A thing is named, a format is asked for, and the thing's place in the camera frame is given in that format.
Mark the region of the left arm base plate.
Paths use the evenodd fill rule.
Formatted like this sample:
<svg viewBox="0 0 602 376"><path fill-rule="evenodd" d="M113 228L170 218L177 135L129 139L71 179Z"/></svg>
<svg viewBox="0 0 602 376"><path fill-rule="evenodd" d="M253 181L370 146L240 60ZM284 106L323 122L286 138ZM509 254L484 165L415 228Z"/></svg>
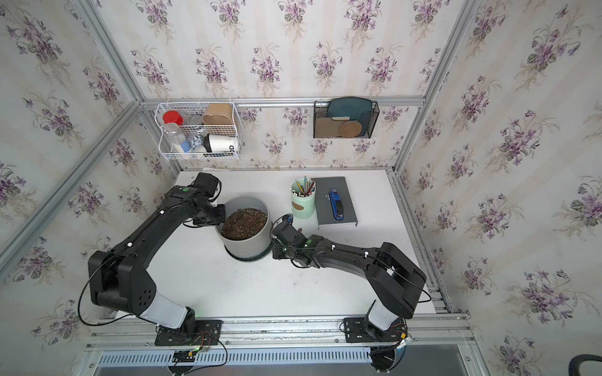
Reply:
<svg viewBox="0 0 602 376"><path fill-rule="evenodd" d="M221 320L196 320L192 329L157 327L155 346L213 346L223 326Z"/></svg>

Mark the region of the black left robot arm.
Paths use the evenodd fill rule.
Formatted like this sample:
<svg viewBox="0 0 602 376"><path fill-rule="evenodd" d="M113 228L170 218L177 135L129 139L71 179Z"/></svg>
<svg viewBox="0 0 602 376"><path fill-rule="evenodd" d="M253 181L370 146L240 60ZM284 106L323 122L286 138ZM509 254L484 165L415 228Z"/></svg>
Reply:
<svg viewBox="0 0 602 376"><path fill-rule="evenodd" d="M95 252L88 260L91 302L192 335L194 310L160 294L147 268L181 225L216 227L225 222L225 206L215 203L221 191L217 177L200 172L193 183L173 186L156 211L124 241L108 252Z"/></svg>

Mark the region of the white ceramic pot with soil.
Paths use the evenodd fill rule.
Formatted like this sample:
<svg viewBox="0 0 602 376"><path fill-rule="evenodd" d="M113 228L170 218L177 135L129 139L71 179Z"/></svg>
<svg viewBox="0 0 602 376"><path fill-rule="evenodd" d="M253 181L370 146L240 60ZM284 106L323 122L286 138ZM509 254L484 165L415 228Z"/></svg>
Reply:
<svg viewBox="0 0 602 376"><path fill-rule="evenodd" d="M271 238L272 221L264 201L258 197L240 196L230 199L224 205L226 220L216 227L220 239L241 241L256 235L268 235Z"/></svg>

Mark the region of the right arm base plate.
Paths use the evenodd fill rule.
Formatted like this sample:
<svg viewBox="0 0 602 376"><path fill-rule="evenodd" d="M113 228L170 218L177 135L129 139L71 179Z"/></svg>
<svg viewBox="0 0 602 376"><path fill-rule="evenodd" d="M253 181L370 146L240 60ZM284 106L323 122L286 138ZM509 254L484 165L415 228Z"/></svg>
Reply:
<svg viewBox="0 0 602 376"><path fill-rule="evenodd" d="M378 329L368 321L367 317L347 317L339 325L346 343L389 343L401 342L408 335L408 327L404 319L393 322L387 330Z"/></svg>

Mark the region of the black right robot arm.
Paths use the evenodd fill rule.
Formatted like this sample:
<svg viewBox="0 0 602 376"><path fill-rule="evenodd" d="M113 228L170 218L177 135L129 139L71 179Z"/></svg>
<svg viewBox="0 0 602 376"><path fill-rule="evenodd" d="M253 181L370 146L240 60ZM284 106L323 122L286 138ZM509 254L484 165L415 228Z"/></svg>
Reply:
<svg viewBox="0 0 602 376"><path fill-rule="evenodd" d="M417 305L429 302L422 298L426 274L394 244L359 248L319 235L307 238L293 226L291 214L271 227L271 239L274 259L289 259L300 268L338 269L367 280L377 296L367 320L381 332L398 319L413 318Z"/></svg>

